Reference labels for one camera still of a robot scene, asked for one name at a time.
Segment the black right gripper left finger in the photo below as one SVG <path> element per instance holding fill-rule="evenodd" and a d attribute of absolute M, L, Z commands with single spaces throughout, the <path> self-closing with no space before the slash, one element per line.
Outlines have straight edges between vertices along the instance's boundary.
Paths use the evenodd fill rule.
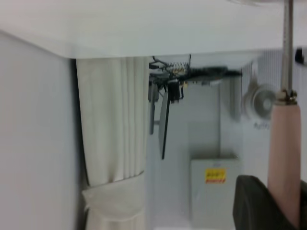
<path fill-rule="evenodd" d="M 236 179 L 233 220 L 237 230 L 295 230 L 266 186 L 255 176 Z"/>

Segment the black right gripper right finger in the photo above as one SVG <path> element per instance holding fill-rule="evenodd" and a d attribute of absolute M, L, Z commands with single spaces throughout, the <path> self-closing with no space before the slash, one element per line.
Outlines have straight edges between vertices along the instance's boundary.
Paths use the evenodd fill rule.
<path fill-rule="evenodd" d="M 300 229 L 307 230 L 307 183 L 300 184 Z"/>

